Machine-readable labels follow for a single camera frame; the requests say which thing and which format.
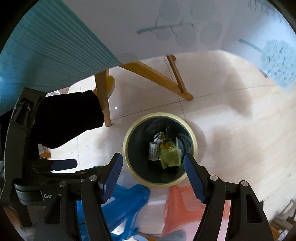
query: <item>red stool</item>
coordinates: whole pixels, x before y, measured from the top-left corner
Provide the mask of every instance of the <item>red stool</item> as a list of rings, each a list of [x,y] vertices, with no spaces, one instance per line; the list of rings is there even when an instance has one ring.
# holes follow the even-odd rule
[[[224,205],[223,219],[229,219],[230,202]],[[180,188],[172,186],[165,204],[165,226],[162,236],[187,223],[201,221],[206,205],[195,197],[191,186]]]

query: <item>blue striped fabric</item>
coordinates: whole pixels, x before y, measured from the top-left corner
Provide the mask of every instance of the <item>blue striped fabric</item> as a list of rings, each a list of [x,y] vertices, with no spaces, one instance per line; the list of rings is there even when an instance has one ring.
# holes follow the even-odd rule
[[[60,0],[40,0],[0,54],[0,115],[14,107],[23,87],[48,93],[120,64]]]

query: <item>trash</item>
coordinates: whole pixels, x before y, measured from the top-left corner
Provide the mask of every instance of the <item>trash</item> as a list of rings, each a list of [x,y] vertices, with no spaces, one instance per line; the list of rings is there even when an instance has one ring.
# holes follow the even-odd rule
[[[163,169],[181,165],[179,148],[172,141],[165,141],[160,145],[160,163]]]
[[[52,157],[50,152],[46,151],[41,144],[38,144],[38,150],[39,150],[39,156],[40,157],[45,157],[45,158],[51,158]]]
[[[179,149],[177,147],[173,147],[170,149],[161,149],[160,163],[163,169],[167,167],[180,166],[181,157],[179,154]]]
[[[177,137],[177,133],[171,124],[166,126],[165,135],[166,135],[167,139],[169,139],[171,141],[175,140],[175,138]]]
[[[150,161],[158,161],[159,160],[159,143],[157,142],[149,142],[149,155],[148,160]]]
[[[165,134],[163,132],[158,132],[154,135],[154,142],[161,143],[166,140]]]
[[[158,132],[154,135],[154,140],[149,142],[148,159],[151,161],[160,160],[163,169],[181,165],[182,149],[178,147],[178,138],[176,145],[171,140],[168,140],[164,132]]]

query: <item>bolt head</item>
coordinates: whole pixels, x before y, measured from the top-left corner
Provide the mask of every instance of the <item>bolt head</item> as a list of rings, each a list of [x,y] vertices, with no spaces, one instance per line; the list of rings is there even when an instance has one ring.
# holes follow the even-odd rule
[[[95,181],[95,180],[98,179],[98,177],[97,177],[96,175],[91,175],[91,176],[89,177],[89,179],[90,179],[91,181]]]
[[[66,186],[66,184],[67,183],[65,181],[62,181],[62,182],[59,183],[59,186],[60,186],[60,188],[63,188],[64,186]]]
[[[218,177],[216,175],[210,175],[210,179],[212,181],[217,181],[218,180]]]
[[[249,185],[248,182],[245,181],[245,180],[241,181],[241,184],[242,184],[244,187],[247,187],[247,186]]]

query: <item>wooden chair leg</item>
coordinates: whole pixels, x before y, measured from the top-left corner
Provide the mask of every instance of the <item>wooden chair leg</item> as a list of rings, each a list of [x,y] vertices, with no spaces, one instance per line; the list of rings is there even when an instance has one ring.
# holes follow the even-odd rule
[[[187,91],[184,91],[182,93],[179,86],[175,82],[165,77],[163,74],[159,73],[158,71],[152,69],[148,65],[143,64],[140,61],[124,64],[124,65],[121,65],[120,67],[127,69],[131,72],[134,72],[140,76],[143,76],[144,78],[149,79],[161,85],[162,87],[174,92],[175,94],[182,96],[186,100],[193,99],[193,96],[189,94]]]
[[[110,109],[107,95],[107,76],[109,75],[109,69],[104,70],[94,75],[96,81],[97,96],[100,101],[100,106],[104,114],[104,121],[106,126],[111,126]]]
[[[174,76],[176,77],[176,80],[177,80],[178,86],[179,86],[179,88],[181,90],[181,93],[187,92],[186,88],[185,88],[185,85],[183,83],[183,80],[181,78],[181,75],[180,75],[180,73],[178,71],[178,68],[177,68],[177,66],[176,66],[176,64],[174,62],[176,60],[176,57],[174,55],[167,55],[166,57],[168,59],[168,62],[170,63],[170,67],[173,70]]]

